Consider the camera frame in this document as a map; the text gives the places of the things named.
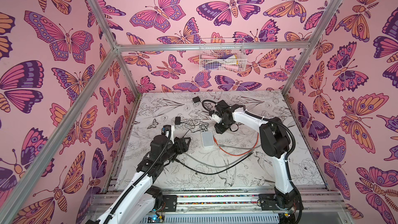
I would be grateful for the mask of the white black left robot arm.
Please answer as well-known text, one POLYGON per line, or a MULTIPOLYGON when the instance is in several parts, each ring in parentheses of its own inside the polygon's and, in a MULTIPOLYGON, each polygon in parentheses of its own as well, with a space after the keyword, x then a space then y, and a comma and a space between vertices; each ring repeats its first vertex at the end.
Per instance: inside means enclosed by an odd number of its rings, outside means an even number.
POLYGON ((152 210, 162 208, 162 190, 153 185, 165 164, 189 150, 190 137, 174 137, 174 127, 165 125, 150 143, 150 151, 137 166, 133 179, 117 200, 97 219, 87 224, 138 224, 152 210))

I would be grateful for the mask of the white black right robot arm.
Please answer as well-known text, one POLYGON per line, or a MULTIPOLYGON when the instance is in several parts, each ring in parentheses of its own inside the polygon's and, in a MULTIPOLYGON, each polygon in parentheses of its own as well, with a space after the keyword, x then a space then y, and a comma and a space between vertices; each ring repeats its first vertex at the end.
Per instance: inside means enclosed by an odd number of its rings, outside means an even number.
POLYGON ((271 157, 275 175, 274 195, 259 195, 257 205, 262 210, 280 210, 281 224, 298 224, 302 218, 302 197, 295 186, 289 167, 289 156, 296 147, 294 135, 278 118, 266 118, 246 110, 243 105, 228 105, 224 100, 215 103, 215 110, 209 115, 216 122, 218 134, 236 123, 243 124, 259 135, 260 146, 266 155, 271 157))

